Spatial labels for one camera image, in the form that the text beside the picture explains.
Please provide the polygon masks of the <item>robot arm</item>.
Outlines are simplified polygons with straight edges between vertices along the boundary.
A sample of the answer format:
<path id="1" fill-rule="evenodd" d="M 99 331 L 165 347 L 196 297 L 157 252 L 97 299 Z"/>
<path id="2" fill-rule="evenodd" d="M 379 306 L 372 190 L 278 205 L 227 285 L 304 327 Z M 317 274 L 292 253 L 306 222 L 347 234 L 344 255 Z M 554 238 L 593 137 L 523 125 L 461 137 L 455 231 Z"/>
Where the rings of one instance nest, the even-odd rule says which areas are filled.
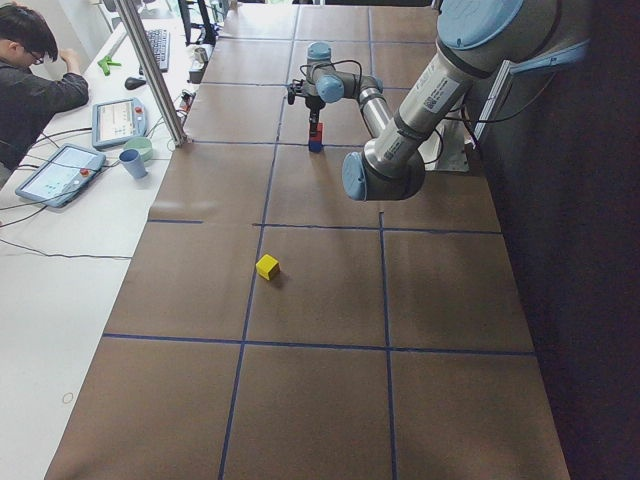
<path id="1" fill-rule="evenodd" d="M 359 110 L 370 139 L 347 156 L 349 173 L 371 171 L 383 180 L 400 180 L 417 171 L 466 171 L 460 107 L 471 78 L 453 68 L 438 46 L 434 57 L 400 106 L 387 101 L 383 82 L 364 72 L 356 59 L 335 59 L 327 42 L 306 47 L 300 79 L 287 85 L 287 102 L 308 110 L 308 150 L 323 150 L 322 110 L 350 101 Z"/>
<path id="2" fill-rule="evenodd" d="M 581 59 L 589 39 L 590 1 L 445 1 L 436 53 L 395 112 L 377 86 L 363 87 L 361 113 L 372 138 L 342 166 L 353 200 L 404 200 L 423 185 L 418 149 L 478 80 L 505 61 L 553 71 Z"/>

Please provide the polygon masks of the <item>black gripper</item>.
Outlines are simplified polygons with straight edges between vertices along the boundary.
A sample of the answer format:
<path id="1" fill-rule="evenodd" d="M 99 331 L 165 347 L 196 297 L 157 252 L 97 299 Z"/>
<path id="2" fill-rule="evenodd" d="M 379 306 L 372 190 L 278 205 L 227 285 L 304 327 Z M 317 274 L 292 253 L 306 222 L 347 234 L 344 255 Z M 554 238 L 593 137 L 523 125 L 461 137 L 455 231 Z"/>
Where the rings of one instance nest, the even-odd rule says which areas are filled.
<path id="1" fill-rule="evenodd" d="M 287 85 L 287 103 L 293 105 L 297 98 L 303 98 L 309 112 L 309 137 L 318 135 L 320 110 L 326 102 L 319 96 L 306 80 L 293 80 Z"/>

